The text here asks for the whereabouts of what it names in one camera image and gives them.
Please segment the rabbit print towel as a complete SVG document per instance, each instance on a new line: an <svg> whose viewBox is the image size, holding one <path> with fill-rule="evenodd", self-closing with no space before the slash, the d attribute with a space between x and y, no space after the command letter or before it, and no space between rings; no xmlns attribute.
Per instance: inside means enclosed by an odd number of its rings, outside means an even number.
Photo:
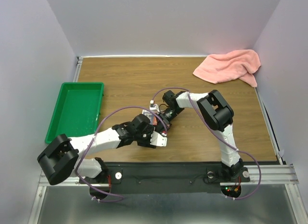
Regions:
<svg viewBox="0 0 308 224"><path fill-rule="evenodd" d="M142 110L142 114L150 120L150 124L157 125L157 118L154 114L144 109Z"/></svg>

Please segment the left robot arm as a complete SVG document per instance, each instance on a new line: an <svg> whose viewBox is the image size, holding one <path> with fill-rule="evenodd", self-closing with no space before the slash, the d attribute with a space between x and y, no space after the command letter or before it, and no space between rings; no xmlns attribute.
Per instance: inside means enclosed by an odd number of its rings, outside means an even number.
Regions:
<svg viewBox="0 0 308 224"><path fill-rule="evenodd" d="M133 121L114 125L93 135L67 137L58 135L38 156L38 163L50 185L57 185L69 177L88 177L101 183L107 178L103 161L86 159L87 154L117 149L136 142L139 146L155 148L158 133L144 114Z"/></svg>

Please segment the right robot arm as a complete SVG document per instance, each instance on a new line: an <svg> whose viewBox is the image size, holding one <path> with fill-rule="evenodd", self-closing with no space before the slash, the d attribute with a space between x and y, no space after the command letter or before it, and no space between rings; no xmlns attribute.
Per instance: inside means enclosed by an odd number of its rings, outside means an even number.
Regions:
<svg viewBox="0 0 308 224"><path fill-rule="evenodd" d="M163 132L171 127L171 121L186 108L193 108L210 132L218 139L221 152L221 175L227 181L236 178L244 167L233 137L234 111L219 91L190 93L181 91L175 94L169 90L162 97L167 105L158 113L156 131Z"/></svg>

